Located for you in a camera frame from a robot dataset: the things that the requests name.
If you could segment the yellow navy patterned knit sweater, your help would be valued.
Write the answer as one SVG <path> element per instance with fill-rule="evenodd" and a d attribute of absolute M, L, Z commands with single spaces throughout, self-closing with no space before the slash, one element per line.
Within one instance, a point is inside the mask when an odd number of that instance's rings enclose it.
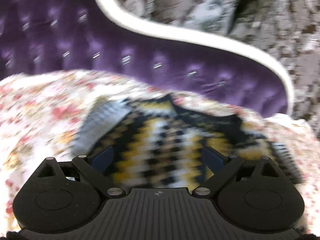
<path fill-rule="evenodd" d="M 212 116 L 192 111 L 166 95 L 157 99 L 98 99 L 71 143 L 70 154 L 84 154 L 102 164 L 112 155 L 104 175 L 126 190 L 133 187 L 194 189 L 212 172 L 202 151 L 212 147 L 225 156 L 246 160 L 271 158 L 294 184 L 303 180 L 286 146 L 270 141 L 236 114 Z"/>

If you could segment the floral bed cover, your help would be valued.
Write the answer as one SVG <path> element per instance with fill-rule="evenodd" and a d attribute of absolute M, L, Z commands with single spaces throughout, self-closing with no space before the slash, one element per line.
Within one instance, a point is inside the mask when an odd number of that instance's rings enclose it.
<path fill-rule="evenodd" d="M 253 110 L 209 100 L 199 94 L 155 89 L 127 77 L 75 70 L 18 74 L 1 81 L 1 235 L 20 229 L 12 204 L 16 194 L 47 157 L 71 161 L 71 143 L 93 104 L 169 95 L 183 108 L 212 116 L 236 114 L 292 154 L 302 175 L 294 184 L 304 199 L 299 228 L 319 234 L 319 141 L 304 120 L 285 114 L 262 118 Z"/>

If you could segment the purple tufted white-framed headboard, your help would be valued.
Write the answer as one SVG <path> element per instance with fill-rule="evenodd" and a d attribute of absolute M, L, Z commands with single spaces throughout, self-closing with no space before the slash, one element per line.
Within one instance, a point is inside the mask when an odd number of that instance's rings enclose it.
<path fill-rule="evenodd" d="M 90 69 L 252 109 L 291 114 L 287 70 L 245 43 L 142 20 L 116 0 L 1 0 L 1 77 Z"/>

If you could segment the brown silver damask curtain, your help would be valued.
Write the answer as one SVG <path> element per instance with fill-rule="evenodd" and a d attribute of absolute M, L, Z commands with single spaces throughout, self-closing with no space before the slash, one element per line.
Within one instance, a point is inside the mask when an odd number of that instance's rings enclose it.
<path fill-rule="evenodd" d="M 271 54 L 295 87 L 293 117 L 319 135 L 319 0 L 117 0 L 148 21 L 227 36 Z"/>

